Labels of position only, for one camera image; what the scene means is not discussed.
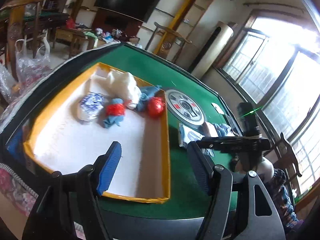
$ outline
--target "plaid shirt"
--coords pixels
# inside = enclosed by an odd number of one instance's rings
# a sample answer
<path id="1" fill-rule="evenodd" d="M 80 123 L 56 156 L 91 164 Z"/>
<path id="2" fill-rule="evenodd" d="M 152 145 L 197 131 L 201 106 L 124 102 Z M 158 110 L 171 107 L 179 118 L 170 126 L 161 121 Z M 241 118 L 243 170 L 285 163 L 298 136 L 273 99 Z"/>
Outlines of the plaid shirt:
<path id="1" fill-rule="evenodd" d="M 284 186 L 285 181 L 286 176 L 284 171 L 275 169 L 273 178 L 265 184 L 265 187 L 276 206 L 284 227 L 284 232 L 287 234 L 297 225 L 299 220 L 293 211 L 293 206 L 291 205 L 287 189 Z"/>

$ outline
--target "tv screen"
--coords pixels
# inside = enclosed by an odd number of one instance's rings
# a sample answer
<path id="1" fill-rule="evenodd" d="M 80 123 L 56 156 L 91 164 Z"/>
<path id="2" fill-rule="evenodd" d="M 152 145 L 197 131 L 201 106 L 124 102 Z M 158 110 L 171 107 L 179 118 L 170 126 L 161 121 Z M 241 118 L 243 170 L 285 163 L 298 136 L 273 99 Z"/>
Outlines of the tv screen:
<path id="1" fill-rule="evenodd" d="M 147 22 L 160 0 L 96 0 L 94 6 Z"/>

